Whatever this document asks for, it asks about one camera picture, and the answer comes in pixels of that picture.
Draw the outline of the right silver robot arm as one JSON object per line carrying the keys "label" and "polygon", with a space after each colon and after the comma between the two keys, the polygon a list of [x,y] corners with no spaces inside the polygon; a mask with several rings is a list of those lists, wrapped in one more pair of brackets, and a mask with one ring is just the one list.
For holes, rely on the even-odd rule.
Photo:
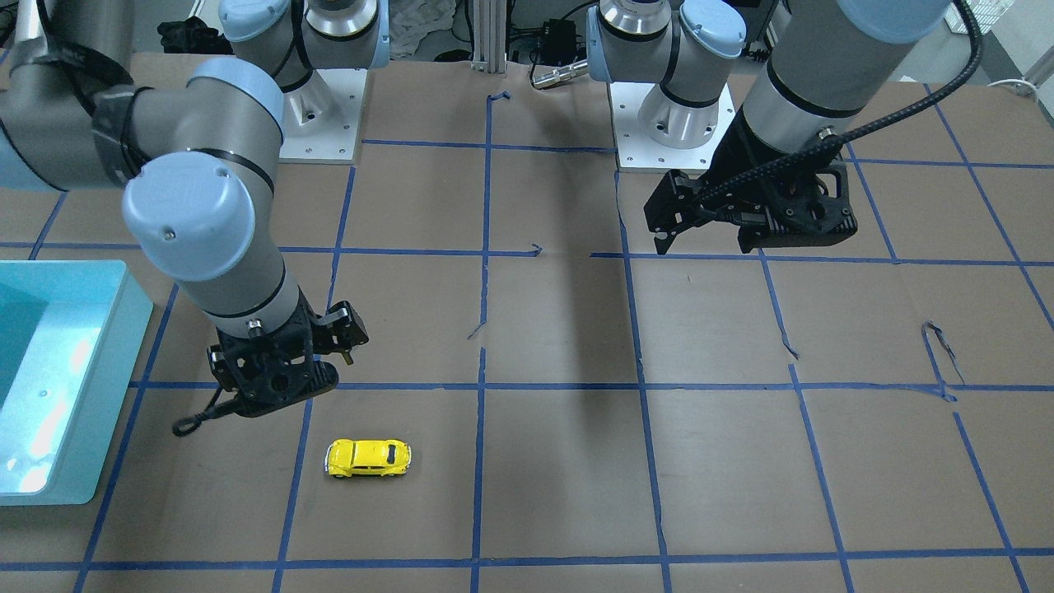
{"label": "right silver robot arm", "polygon": [[222,1],[233,54],[184,88],[129,74],[129,1],[20,1],[2,92],[2,184],[34,191],[115,185],[147,258],[216,327],[219,391],[194,421],[255,418],[328,393],[324,360],[368,341],[347,301],[317,315],[268,232],[279,153],[305,122],[297,91],[321,98],[319,70],[389,57],[384,1]]}

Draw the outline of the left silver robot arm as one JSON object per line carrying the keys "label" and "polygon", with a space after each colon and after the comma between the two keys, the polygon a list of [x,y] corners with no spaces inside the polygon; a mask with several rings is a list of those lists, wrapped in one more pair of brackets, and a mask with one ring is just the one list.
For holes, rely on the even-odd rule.
{"label": "left silver robot arm", "polygon": [[[926,110],[926,99],[854,127],[892,72],[944,19],[945,1],[805,1],[722,135],[707,172],[667,171],[644,207],[655,250],[711,222],[739,229],[748,253],[824,248],[850,239],[858,221],[840,151],[851,140]],[[586,17],[590,75],[650,83],[644,123],[674,145],[675,118],[710,124],[746,25],[723,1],[601,1]]]}

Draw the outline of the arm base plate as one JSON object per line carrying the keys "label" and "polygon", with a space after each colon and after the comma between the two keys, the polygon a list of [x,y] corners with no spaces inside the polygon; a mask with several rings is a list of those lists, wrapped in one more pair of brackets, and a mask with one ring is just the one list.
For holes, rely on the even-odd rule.
{"label": "arm base plate", "polygon": [[285,95],[282,164],[353,165],[362,138],[367,70],[316,70]]}
{"label": "arm base plate", "polygon": [[622,172],[707,172],[735,116],[728,86],[704,108],[675,104],[658,84],[649,83],[610,83],[609,99]]}

